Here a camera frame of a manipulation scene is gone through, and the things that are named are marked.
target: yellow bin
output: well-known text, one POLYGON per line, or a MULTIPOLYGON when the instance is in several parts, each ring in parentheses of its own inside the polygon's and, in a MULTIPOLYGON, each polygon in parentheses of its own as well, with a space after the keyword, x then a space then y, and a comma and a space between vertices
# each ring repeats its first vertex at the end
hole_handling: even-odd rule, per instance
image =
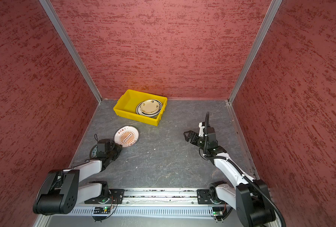
POLYGON ((125 94, 123 94, 118 100, 118 103, 114 107, 114 111, 118 116, 158 126, 160 120, 162 119, 163 112, 166 110, 167 101, 168 99, 166 97, 128 89, 125 94), (148 99, 158 100, 163 105, 162 110, 160 111, 156 119, 135 113, 136 107, 139 105, 139 103, 144 102, 148 99))

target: red wall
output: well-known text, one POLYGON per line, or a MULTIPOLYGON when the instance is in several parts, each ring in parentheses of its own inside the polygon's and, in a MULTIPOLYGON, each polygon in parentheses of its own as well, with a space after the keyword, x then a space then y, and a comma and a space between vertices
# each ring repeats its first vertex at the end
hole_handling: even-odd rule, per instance
POLYGON ((47 172, 70 164, 96 106, 40 3, 0 1, 0 227, 32 225, 47 172))
POLYGON ((283 1, 234 109, 288 226, 336 226, 336 1, 283 1))
POLYGON ((270 0, 51 0, 104 98, 227 99, 270 0))

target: stack of plates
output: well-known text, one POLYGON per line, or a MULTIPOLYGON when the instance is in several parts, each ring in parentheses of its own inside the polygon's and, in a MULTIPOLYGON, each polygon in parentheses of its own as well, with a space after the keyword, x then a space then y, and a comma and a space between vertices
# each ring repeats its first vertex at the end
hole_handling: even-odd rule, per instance
POLYGON ((162 110, 161 102, 155 99, 149 99, 139 103, 139 105, 135 109, 135 113, 142 116, 155 118, 156 116, 158 116, 161 110, 162 110))

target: metal corner post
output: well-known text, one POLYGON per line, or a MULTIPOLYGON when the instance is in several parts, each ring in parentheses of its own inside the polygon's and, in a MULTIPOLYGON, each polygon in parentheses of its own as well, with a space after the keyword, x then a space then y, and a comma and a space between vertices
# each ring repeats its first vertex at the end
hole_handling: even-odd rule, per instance
POLYGON ((44 8, 47 16, 51 20, 53 26, 57 30, 57 33, 60 35, 63 43, 65 44, 67 50, 70 52, 73 60, 75 61, 77 67, 79 68, 81 74, 84 76, 87 84, 89 85, 91 91, 93 92, 95 98, 99 103, 102 101, 102 96, 100 95, 98 88, 96 87, 94 81, 92 80, 89 72, 87 71, 82 59, 80 58, 77 50, 75 49, 69 35, 67 34, 66 30, 64 29, 60 19, 57 16, 56 11, 54 10, 51 2, 49 0, 39 0, 42 7, 44 8))
POLYGON ((255 56, 256 56, 259 48, 260 48, 260 45, 265 38, 265 35, 266 35, 270 25, 271 25, 271 22, 273 21, 274 16, 279 9, 279 6, 280 6, 281 2, 282 2, 282 0, 272 0, 272 2, 270 3, 269 9, 267 10, 265 18, 262 21, 259 32, 256 35, 254 43, 252 44, 252 48, 249 52, 249 55, 247 56, 247 59, 246 59, 244 65, 242 67, 242 71, 241 71, 240 75, 238 76, 236 84, 235 84, 235 86, 234 86, 234 88, 233 88, 233 90, 230 94, 229 104, 233 103, 233 101, 234 101, 234 99, 235 99, 235 97, 238 93, 238 90, 240 89, 240 86, 241 86, 243 80, 245 79, 246 74, 247 74, 252 62, 254 61, 254 58, 255 58, 255 56))

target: plate with orange sunburst pattern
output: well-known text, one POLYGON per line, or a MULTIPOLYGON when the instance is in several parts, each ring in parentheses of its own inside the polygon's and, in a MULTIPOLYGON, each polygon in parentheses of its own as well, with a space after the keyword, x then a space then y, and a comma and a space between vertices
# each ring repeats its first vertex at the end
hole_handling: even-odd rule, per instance
POLYGON ((139 131, 133 126, 127 125, 116 131, 114 142, 128 148, 133 146, 139 139, 139 131))

